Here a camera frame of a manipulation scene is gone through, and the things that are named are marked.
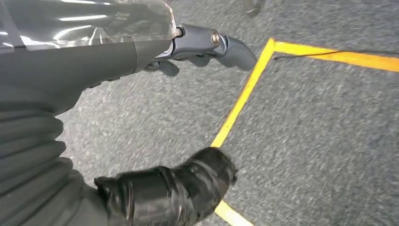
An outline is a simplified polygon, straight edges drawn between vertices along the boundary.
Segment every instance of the yellow floor marking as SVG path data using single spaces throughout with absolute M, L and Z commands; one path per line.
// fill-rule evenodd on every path
M 337 50 L 277 41 L 274 43 L 274 51 L 280 53 L 292 54 L 292 55 L 306 55 L 306 54 L 327 53 Z M 351 52 L 340 52 L 329 55 L 310 56 L 310 57 L 320 60 L 331 60 L 351 65 L 399 72 L 399 59 L 392 57 L 351 53 Z
M 259 57 L 258 62 L 255 65 L 254 70 L 252 71 L 251 76 L 248 79 L 247 84 L 245 85 L 240 97 L 238 98 L 235 106 L 231 110 L 229 116 L 227 116 L 226 121 L 223 126 L 220 128 L 219 133 L 216 138 L 212 142 L 212 147 L 220 147 L 227 135 L 229 134 L 234 122 L 236 121 L 238 114 L 244 107 L 244 104 L 248 100 L 249 95 L 254 89 L 256 83 L 259 80 L 263 70 L 265 69 L 267 63 L 269 62 L 273 52 L 274 52 L 274 40 L 269 39 L 266 46 L 264 47 L 261 56 Z M 254 226 L 245 218 L 243 218 L 239 213 L 234 211 L 227 203 L 221 201 L 219 205 L 215 209 L 215 213 L 219 215 L 223 220 L 227 221 L 232 226 Z
M 334 51 L 337 50 L 274 41 L 273 38 L 270 38 L 266 46 L 264 47 L 261 56 L 259 57 L 259 60 L 256 63 L 255 68 L 252 71 L 252 74 L 249 77 L 248 82 L 245 85 L 240 97 L 238 98 L 233 109 L 230 111 L 229 115 L 227 116 L 226 121 L 220 128 L 219 133 L 216 135 L 216 138 L 212 142 L 211 146 L 212 147 L 222 146 L 233 124 L 235 123 L 239 113 L 241 112 L 249 96 L 251 95 L 251 92 L 254 89 L 256 83 L 258 82 L 267 63 L 271 59 L 273 52 L 287 53 L 292 55 L 307 55 L 307 54 L 319 54 L 319 53 L 327 53 Z M 309 57 L 315 59 L 330 60 L 330 61 L 347 63 L 351 65 L 399 72 L 399 59 L 397 58 L 351 53 L 351 52 L 340 52 L 329 55 L 309 56 Z M 254 226 L 252 223 L 243 218 L 239 213 L 234 211 L 223 200 L 216 207 L 215 213 L 232 226 Z
M 244 107 L 245 102 L 247 101 L 249 95 L 254 89 L 256 83 L 258 82 L 259 77 L 261 76 L 263 70 L 265 69 L 267 63 L 269 62 L 274 52 L 273 46 L 274 46 L 274 39 L 269 39 L 269 41 L 267 42 L 266 46 L 264 47 L 261 53 L 261 56 L 259 57 L 258 62 L 255 65 L 254 70 L 252 71 L 251 76 L 248 79 L 247 84 L 242 90 L 240 97 L 238 98 L 233 109 L 230 111 L 229 116 L 227 116 L 227 119 L 224 122 L 223 126 L 220 128 L 219 133 L 216 135 L 216 138 L 212 142 L 211 144 L 212 147 L 222 146 L 222 143 L 229 134 L 231 127 L 236 121 L 238 114 Z

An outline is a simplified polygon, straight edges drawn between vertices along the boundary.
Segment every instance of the cable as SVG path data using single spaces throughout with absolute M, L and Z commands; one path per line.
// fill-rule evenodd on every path
M 313 56 L 322 56 L 322 55 L 329 55 L 335 53 L 371 53 L 371 54 L 384 54 L 384 55 L 399 55 L 399 52 L 393 51 L 379 51 L 379 50 L 339 50 L 339 51 L 332 51 L 327 53 L 315 53 L 315 54 L 304 54 L 304 55 L 296 55 L 296 56 L 278 56 L 274 57 L 273 60 L 278 60 L 282 58 L 297 58 L 297 57 L 313 57 Z

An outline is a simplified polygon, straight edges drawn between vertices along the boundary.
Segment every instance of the black taped hand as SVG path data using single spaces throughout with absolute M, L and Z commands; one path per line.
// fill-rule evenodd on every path
M 97 178 L 109 226 L 192 226 L 209 216 L 234 184 L 234 164 L 205 148 L 184 164 Z

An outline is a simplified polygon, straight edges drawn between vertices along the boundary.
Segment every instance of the robotic hand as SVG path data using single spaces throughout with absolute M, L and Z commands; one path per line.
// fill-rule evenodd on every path
M 211 58 L 242 70 L 256 62 L 236 39 L 176 26 L 161 0 L 0 0 L 0 225 L 192 226 L 211 214 L 236 180 L 215 148 L 172 169 L 97 178 L 97 191 L 55 141 L 55 116 L 83 90 Z
M 241 41 L 218 33 L 216 30 L 182 24 L 177 27 L 178 35 L 169 49 L 155 58 L 147 71 L 160 70 L 167 76 L 179 73 L 173 63 L 166 60 L 188 60 L 195 66 L 208 65 L 215 58 L 226 67 L 238 67 L 249 71 L 256 64 L 256 57 Z

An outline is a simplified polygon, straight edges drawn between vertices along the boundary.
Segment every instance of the gray sleeve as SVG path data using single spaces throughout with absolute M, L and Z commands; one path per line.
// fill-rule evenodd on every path
M 0 225 L 106 226 L 105 201 L 60 157 L 63 123 L 29 104 L 0 106 Z

